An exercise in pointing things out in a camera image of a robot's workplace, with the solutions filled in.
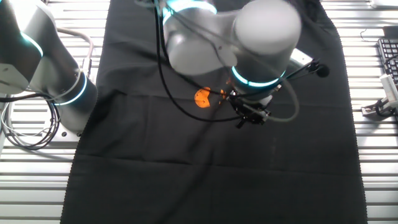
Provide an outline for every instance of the silver table surface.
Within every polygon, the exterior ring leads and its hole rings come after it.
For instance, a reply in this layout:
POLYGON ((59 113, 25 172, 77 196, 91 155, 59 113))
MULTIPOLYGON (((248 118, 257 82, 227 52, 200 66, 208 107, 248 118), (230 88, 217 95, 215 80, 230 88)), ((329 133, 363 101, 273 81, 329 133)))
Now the silver table surface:
MULTIPOLYGON (((383 26, 398 24, 398 11, 380 11, 365 0, 322 2, 337 26, 343 43, 354 110, 359 157, 370 224, 398 224, 398 128, 394 118, 373 122, 361 116, 360 106, 384 98, 379 77, 381 60, 376 41, 383 26)), ((53 0, 49 6, 59 27, 93 37, 92 79, 98 71, 109 0, 53 0)), ((87 44, 60 34, 68 50, 81 63, 87 44)), ((18 131, 36 133, 49 119, 41 100, 14 106, 12 120, 18 131)), ((62 212, 71 161, 78 138, 69 134, 37 153, 5 142, 0 156, 0 224, 56 224, 62 212)))

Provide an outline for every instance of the glowing blue light ring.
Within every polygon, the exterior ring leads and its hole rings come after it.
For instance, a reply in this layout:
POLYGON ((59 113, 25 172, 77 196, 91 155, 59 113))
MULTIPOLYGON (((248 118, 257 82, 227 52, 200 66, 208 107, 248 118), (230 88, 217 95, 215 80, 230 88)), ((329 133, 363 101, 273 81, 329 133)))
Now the glowing blue light ring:
POLYGON ((232 73, 233 73, 233 74, 235 75, 235 77, 236 77, 239 81, 241 81, 243 84, 246 84, 246 85, 249 85, 249 86, 252 86, 252 87, 267 87, 267 86, 271 86, 271 85, 277 83, 277 82, 280 80, 280 78, 276 78, 275 80, 270 81, 270 82, 256 83, 256 82, 250 82, 249 80, 243 78, 243 77, 238 73, 238 71, 236 71, 236 68, 235 68, 235 67, 232 67, 232 73))
POLYGON ((83 75, 85 77, 85 83, 83 85, 83 88, 81 89, 81 91, 79 92, 79 94, 77 94, 77 96, 75 96, 73 99, 71 99, 68 102, 64 102, 64 103, 54 103, 55 106, 62 106, 62 105, 67 105, 70 103, 73 103, 75 100, 79 99, 79 97, 83 94, 83 92, 86 90, 86 86, 87 86, 87 77, 85 75, 83 75))
MULTIPOLYGON (((214 7, 214 5, 208 3, 208 2, 202 2, 202 1, 175 1, 169 3, 169 6, 175 11, 175 12, 180 12, 182 10, 186 9, 192 9, 192 8, 197 8, 197 9, 204 9, 212 12, 213 14, 217 14, 217 9, 214 7)), ((166 7, 163 8, 163 25, 166 23, 170 17, 172 17, 172 12, 169 11, 166 7)))
POLYGON ((40 47, 40 45, 37 44, 36 41, 34 41, 32 38, 30 38, 28 35, 24 34, 23 32, 21 32, 21 35, 22 35, 22 37, 23 37, 25 40, 27 40, 27 41, 29 41, 30 43, 32 43, 32 44, 37 48, 37 50, 39 50, 41 56, 43 57, 43 50, 42 50, 42 48, 40 47))

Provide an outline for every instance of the black keyboard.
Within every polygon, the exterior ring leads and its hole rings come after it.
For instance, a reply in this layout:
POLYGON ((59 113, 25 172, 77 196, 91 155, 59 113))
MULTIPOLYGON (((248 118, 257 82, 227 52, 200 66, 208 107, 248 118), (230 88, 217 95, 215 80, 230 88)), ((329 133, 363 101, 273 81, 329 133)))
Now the black keyboard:
MULTIPOLYGON (((379 50, 382 58, 383 64, 386 60, 398 55, 398 39, 379 39, 379 50)), ((384 71, 388 75, 392 75, 394 82, 398 84, 398 58, 390 60, 386 66, 384 66, 384 71)))

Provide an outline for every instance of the wrinkled black tablecloth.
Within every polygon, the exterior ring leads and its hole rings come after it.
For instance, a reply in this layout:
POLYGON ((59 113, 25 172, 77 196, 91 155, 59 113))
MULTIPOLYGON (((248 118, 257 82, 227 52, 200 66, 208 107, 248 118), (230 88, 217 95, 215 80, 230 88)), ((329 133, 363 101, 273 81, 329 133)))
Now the wrinkled black tablecloth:
MULTIPOLYGON (((227 11, 246 2, 215 4, 227 11)), ((298 48, 331 74, 292 81, 301 105, 295 121, 236 129, 236 122, 202 123, 174 107, 156 65, 153 13, 112 0, 98 103, 76 151, 61 223, 366 223, 340 39, 319 2, 290 2, 303 21, 298 48)), ((164 73, 189 112, 235 116, 217 99, 199 108, 197 89, 166 64, 164 73)), ((217 89, 226 77, 217 71, 196 81, 217 89)), ((285 90, 270 109, 278 117, 293 113, 285 90)))

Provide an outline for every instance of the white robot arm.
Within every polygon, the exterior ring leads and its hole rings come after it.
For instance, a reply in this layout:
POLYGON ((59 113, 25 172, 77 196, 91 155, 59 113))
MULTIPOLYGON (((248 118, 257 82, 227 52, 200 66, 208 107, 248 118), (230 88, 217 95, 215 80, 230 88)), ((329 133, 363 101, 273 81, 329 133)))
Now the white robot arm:
POLYGON ((326 67, 295 48, 302 23, 296 9, 283 0, 255 0, 229 12, 218 12, 212 0, 154 3, 171 67, 186 76, 230 69, 233 92, 227 99, 242 116, 241 123, 262 124, 269 118, 271 94, 288 79, 288 65, 328 75, 326 67))
POLYGON ((80 132, 96 103, 97 89, 57 34, 54 18, 40 0, 0 0, 0 93, 29 86, 51 97, 61 123, 80 132))

